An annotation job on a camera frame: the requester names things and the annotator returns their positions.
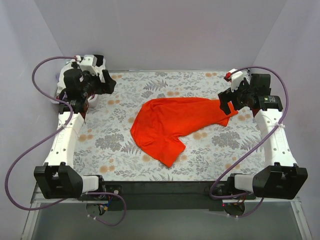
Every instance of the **gray wall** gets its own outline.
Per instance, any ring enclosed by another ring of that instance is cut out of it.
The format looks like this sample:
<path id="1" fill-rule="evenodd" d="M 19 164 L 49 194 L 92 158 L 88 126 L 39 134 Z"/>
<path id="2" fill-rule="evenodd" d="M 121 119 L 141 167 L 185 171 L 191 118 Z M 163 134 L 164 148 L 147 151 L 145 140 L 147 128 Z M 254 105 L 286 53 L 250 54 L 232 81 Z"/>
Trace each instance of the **gray wall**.
<path id="1" fill-rule="evenodd" d="M 1 0 L 0 29 L 0 239 L 18 240 L 28 212 L 9 202 L 5 175 L 19 154 L 55 129 L 56 111 L 33 87 L 31 72 L 42 59 L 61 52 L 33 0 Z M 61 62 L 48 63 L 37 74 L 45 91 L 55 87 L 59 69 Z M 30 206 L 33 171 L 43 163 L 51 143 L 25 156 L 12 172 L 10 190 L 21 205 Z"/>
<path id="2" fill-rule="evenodd" d="M 288 0 L 254 62 L 276 70 L 288 88 L 285 131 L 296 161 L 308 170 L 299 195 L 314 239 L 320 239 L 319 38 L 320 2 Z M 276 79 L 272 84 L 273 93 L 283 96 Z"/>
<path id="3" fill-rule="evenodd" d="M 35 0 L 65 55 L 109 70 L 229 70 L 254 62 L 286 0 Z"/>

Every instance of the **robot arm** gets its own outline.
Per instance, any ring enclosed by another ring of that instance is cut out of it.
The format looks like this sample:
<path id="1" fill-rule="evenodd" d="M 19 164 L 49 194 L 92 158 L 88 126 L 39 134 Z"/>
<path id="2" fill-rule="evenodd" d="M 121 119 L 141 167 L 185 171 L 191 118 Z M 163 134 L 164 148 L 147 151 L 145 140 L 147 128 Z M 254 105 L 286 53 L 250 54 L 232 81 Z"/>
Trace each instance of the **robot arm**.
<path id="1" fill-rule="evenodd" d="M 77 56 L 72 69 L 64 72 L 65 89 L 59 99 L 72 106 L 72 119 L 64 125 L 70 109 L 60 104 L 57 128 L 64 129 L 55 136 L 43 166 L 34 169 L 34 177 L 46 199 L 79 198 L 82 193 L 97 190 L 105 192 L 100 175 L 80 176 L 73 169 L 74 149 L 89 107 L 88 99 L 94 94 L 112 94 L 116 85 L 107 70 L 102 70 L 102 76 L 96 70 L 97 61 L 102 60 L 101 55 Z"/>
<path id="2" fill-rule="evenodd" d="M 278 96 L 270 95 L 270 75 L 252 74 L 250 83 L 242 72 L 227 73 L 225 80 L 232 81 L 231 87 L 219 93 L 220 108 L 228 114 L 228 102 L 235 110 L 250 107 L 262 138 L 278 125 L 282 117 L 282 104 Z M 256 197 L 293 199 L 308 177 L 307 170 L 298 167 L 293 157 L 285 129 L 278 129 L 264 143 L 265 168 L 255 175 L 232 174 L 228 181 L 230 193 L 239 190 L 254 193 Z"/>

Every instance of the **floral tablecloth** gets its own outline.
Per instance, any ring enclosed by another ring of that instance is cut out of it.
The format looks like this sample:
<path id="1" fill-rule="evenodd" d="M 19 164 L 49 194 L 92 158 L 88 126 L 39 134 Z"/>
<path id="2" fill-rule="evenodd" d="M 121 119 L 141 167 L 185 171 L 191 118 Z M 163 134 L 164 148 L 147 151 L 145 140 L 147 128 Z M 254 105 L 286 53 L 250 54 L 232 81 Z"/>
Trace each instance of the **floral tablecloth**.
<path id="1" fill-rule="evenodd" d="M 142 152 L 130 129 L 143 103 L 156 98 L 217 99 L 230 87 L 225 72 L 117 72 L 114 93 L 99 96 L 87 112 L 74 151 L 74 169 L 81 175 L 102 175 L 106 181 L 213 181 L 261 139 L 252 113 L 243 108 L 227 127 L 210 125 L 181 137 L 185 151 L 172 167 Z M 254 174 L 264 168 L 263 148 L 233 173 Z"/>

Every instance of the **orange-red fabric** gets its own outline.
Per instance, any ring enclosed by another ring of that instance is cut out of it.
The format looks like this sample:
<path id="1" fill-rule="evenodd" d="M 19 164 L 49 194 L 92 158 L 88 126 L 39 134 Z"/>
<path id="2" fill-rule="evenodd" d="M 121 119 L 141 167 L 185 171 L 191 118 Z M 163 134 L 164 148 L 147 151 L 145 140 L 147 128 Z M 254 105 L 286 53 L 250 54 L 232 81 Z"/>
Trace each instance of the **orange-red fabric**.
<path id="1" fill-rule="evenodd" d="M 171 167 L 186 148 L 179 137 L 211 124 L 226 127 L 229 118 L 238 113 L 231 103 L 229 115 L 219 106 L 219 100 L 200 97 L 152 99 L 142 105 L 131 135 L 146 154 Z"/>

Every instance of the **white wall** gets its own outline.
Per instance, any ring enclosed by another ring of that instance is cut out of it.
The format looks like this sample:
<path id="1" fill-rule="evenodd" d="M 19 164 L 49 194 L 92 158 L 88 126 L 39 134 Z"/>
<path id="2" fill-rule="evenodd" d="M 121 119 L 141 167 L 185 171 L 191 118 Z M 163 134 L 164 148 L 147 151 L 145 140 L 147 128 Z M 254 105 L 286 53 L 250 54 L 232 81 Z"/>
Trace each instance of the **white wall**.
<path id="1" fill-rule="evenodd" d="M 35 0 L 65 55 L 109 70 L 229 70 L 254 62 L 286 0 Z"/>
<path id="2" fill-rule="evenodd" d="M 254 64 L 277 71 L 289 93 L 285 129 L 292 153 L 308 179 L 299 195 L 314 239 L 320 239 L 320 1 L 288 0 Z M 272 93 L 283 96 L 274 79 Z"/>
<path id="3" fill-rule="evenodd" d="M 33 0 L 1 0 L 0 29 L 0 239 L 18 240 L 28 212 L 9 202 L 5 175 L 19 154 L 55 129 L 56 111 L 33 87 L 31 72 L 44 58 L 62 53 Z M 45 91 L 55 87 L 61 65 L 48 63 L 36 75 Z M 21 205 L 30 206 L 33 171 L 43 163 L 51 143 L 32 151 L 12 172 L 10 190 Z"/>

